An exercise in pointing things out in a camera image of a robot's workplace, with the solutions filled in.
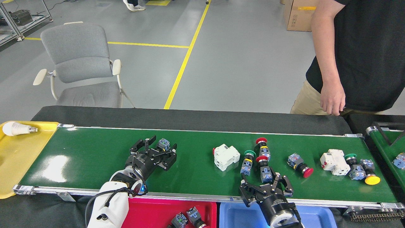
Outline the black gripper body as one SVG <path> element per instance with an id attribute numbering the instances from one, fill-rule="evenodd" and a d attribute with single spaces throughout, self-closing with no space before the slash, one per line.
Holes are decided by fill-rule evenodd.
<path id="1" fill-rule="evenodd" d="M 268 224 L 297 224 L 296 205 L 282 194 L 259 194 L 258 205 Z"/>
<path id="2" fill-rule="evenodd" d="M 156 163 L 155 159 L 145 154 L 133 154 L 126 160 L 126 167 L 130 166 L 130 177 L 136 178 L 136 175 L 142 175 L 143 179 L 147 180 L 156 169 Z"/>

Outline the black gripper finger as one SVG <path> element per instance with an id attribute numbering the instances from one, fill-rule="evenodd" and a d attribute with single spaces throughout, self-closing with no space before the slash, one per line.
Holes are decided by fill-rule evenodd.
<path id="1" fill-rule="evenodd" d="M 130 148 L 130 155 L 138 154 L 141 148 L 145 148 L 144 151 L 141 151 L 143 154 L 147 155 L 156 155 L 157 150 L 154 148 L 149 148 L 150 144 L 152 144 L 156 140 L 156 136 L 153 136 L 151 139 L 147 138 L 145 140 L 138 140 L 131 148 Z"/>
<path id="2" fill-rule="evenodd" d="M 240 182 L 239 192 L 245 206 L 250 206 L 251 203 L 256 202 L 256 195 L 263 193 L 261 187 L 252 185 L 245 180 Z"/>
<path id="3" fill-rule="evenodd" d="M 163 149 L 156 147 L 152 149 L 152 159 L 155 165 L 162 167 L 165 171 L 170 169 L 170 167 L 176 162 L 177 154 L 176 148 L 177 144 L 174 144 L 169 149 Z"/>
<path id="4" fill-rule="evenodd" d="M 281 175 L 278 172 L 275 173 L 272 183 L 272 193 L 282 195 L 293 195 L 294 189 L 291 185 L 290 180 L 288 179 L 288 176 Z"/>

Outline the person's right hand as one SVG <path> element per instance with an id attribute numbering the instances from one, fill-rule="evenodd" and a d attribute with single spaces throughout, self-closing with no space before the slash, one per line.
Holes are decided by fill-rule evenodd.
<path id="1" fill-rule="evenodd" d="M 345 107 L 345 99 L 340 82 L 324 84 L 320 93 L 320 107 L 328 115 L 339 116 Z"/>

